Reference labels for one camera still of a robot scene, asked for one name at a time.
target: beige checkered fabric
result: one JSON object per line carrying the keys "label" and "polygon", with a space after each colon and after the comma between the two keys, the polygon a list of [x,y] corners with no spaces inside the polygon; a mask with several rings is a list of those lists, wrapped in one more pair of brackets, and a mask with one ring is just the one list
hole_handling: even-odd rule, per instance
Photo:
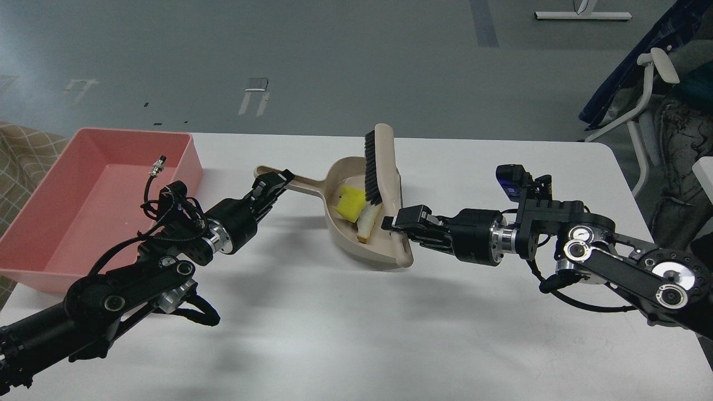
{"label": "beige checkered fabric", "polygon": [[0,121],[0,235],[67,145],[63,136]]}

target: pink bin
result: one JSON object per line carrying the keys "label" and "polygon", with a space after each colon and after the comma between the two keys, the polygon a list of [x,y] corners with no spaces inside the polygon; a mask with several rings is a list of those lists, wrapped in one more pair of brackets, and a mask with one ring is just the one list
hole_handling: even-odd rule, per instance
{"label": "pink bin", "polygon": [[[189,133],[83,128],[0,238],[0,274],[64,293],[107,249],[153,224],[139,205],[151,166],[165,155],[150,199],[176,180],[195,193],[202,167]],[[136,260],[137,244],[107,269]]]}

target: sponge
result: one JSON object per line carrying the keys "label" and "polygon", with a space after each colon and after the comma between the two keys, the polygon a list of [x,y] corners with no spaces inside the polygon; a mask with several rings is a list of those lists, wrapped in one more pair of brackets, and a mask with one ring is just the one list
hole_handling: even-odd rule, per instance
{"label": "sponge", "polygon": [[366,205],[366,193],[358,188],[342,186],[339,189],[339,204],[334,210],[351,223],[355,223]]}

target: gray floor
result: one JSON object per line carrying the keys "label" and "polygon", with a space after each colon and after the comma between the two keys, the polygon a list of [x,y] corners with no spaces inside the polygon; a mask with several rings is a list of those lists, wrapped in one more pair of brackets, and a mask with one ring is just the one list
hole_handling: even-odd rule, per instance
{"label": "gray floor", "polygon": [[[614,22],[534,19],[571,0],[3,1],[0,120],[575,141],[581,108],[673,3],[599,1],[634,16]],[[265,112],[256,94],[240,115],[263,76]],[[606,141],[634,180],[630,145]]]}

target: robotic arm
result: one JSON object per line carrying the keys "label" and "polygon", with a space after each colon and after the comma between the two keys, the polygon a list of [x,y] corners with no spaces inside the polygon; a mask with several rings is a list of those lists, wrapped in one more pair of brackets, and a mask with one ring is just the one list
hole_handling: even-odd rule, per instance
{"label": "robotic arm", "polygon": [[[505,253],[516,253],[540,280],[542,293],[595,312],[637,309],[650,325],[679,326],[713,340],[713,277],[699,258],[618,234],[613,221],[589,213],[581,201],[553,200],[551,176],[533,179],[520,165],[503,165],[496,177],[518,203],[512,223],[503,215],[515,210],[463,209],[449,218],[418,205],[386,217],[381,227],[463,262],[495,266]],[[538,244],[540,235],[557,238],[557,267],[549,278],[543,278],[535,264],[536,250],[544,244]],[[618,255],[615,244],[631,247],[631,254]],[[579,282],[603,283],[632,306],[588,305],[558,291]]]}
{"label": "robotic arm", "polygon": [[[142,205],[156,225],[107,251],[69,288],[63,302],[0,328],[0,395],[10,386],[29,387],[36,373],[66,357],[70,362],[106,357],[114,341],[151,313],[209,326],[219,323],[216,310],[196,291],[194,263],[204,266],[217,252],[236,253],[255,235],[294,175],[288,170],[262,174],[244,198],[223,199],[203,213],[180,181],[162,188],[158,200],[148,200],[151,181],[164,161],[162,157],[154,164]],[[137,242],[135,263],[100,273],[116,253]],[[180,259],[181,254],[190,260]],[[179,308],[183,303],[196,309]]]}

